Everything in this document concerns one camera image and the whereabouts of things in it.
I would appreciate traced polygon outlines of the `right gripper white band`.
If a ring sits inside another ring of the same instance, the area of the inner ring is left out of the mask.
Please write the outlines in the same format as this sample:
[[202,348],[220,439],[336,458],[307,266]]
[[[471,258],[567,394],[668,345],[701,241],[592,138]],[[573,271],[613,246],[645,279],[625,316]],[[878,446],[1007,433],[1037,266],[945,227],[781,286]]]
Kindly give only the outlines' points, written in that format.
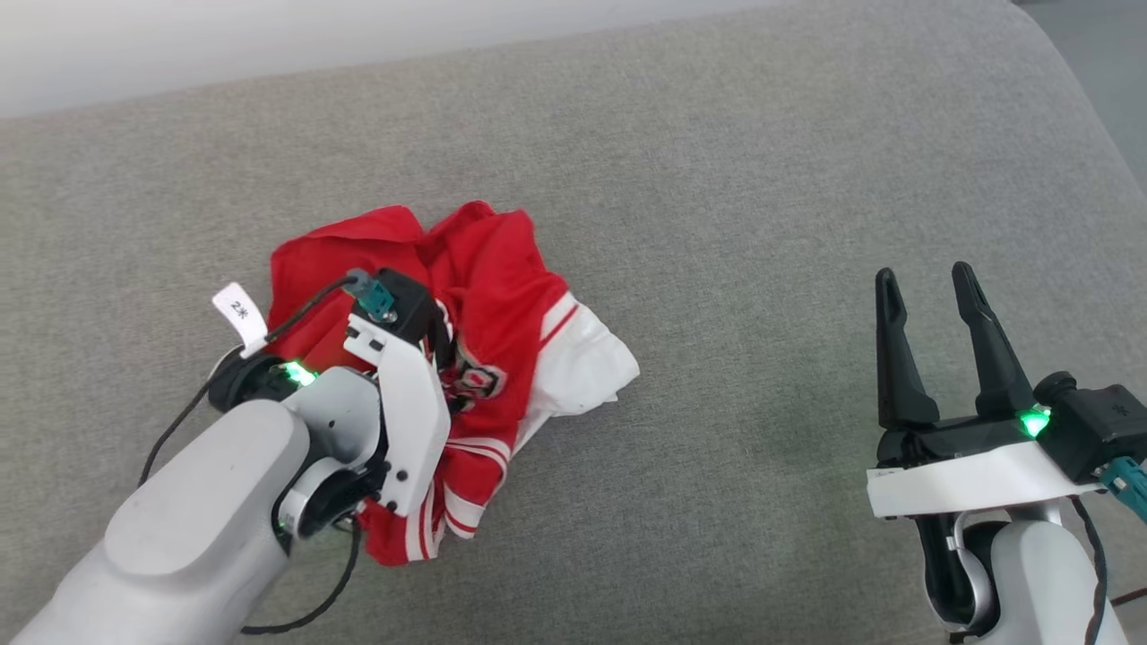
[[952,283],[959,316],[970,331],[981,417],[931,426],[939,411],[924,391],[905,334],[900,285],[892,269],[875,277],[877,425],[885,432],[877,442],[877,464],[866,473],[873,514],[1006,510],[1099,490],[1095,481],[1066,477],[1037,444],[1050,409],[1036,407],[1028,376],[970,264],[954,263]]

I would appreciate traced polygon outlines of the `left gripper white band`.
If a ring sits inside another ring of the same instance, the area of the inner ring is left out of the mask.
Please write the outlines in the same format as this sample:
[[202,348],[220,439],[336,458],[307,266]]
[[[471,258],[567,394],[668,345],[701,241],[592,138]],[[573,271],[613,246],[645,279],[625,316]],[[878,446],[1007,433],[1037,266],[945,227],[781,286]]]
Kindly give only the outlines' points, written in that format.
[[379,390],[382,436],[366,471],[385,510],[409,516],[426,502],[451,427],[436,370],[457,368],[457,334],[448,306],[435,301],[434,362],[422,341],[401,339],[349,314],[344,350],[369,363]]

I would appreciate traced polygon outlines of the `red white basketball jersey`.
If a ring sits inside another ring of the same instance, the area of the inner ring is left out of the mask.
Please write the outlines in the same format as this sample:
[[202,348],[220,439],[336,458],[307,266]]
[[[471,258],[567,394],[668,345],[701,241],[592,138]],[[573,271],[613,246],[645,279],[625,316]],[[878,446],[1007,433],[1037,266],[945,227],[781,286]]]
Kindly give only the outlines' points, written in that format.
[[426,502],[409,516],[384,502],[358,512],[381,566],[436,558],[446,533],[474,538],[512,458],[546,421],[617,401],[640,373],[629,347],[546,269],[522,210],[468,202],[426,231],[392,205],[292,238],[271,257],[271,327],[352,269],[395,269],[426,286],[448,341],[436,363],[452,425]]

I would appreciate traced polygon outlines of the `grey fabric sofa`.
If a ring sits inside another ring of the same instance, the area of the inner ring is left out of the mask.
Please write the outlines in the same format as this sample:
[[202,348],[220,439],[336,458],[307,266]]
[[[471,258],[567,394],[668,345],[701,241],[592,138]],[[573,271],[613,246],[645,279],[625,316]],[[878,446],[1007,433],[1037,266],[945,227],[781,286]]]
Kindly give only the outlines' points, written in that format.
[[779,3],[0,121],[0,645],[132,494],[270,254],[482,200],[635,353],[471,541],[266,645],[944,645],[871,514],[874,277],[944,417],[969,262],[1027,375],[1147,401],[1147,197],[1011,0]]

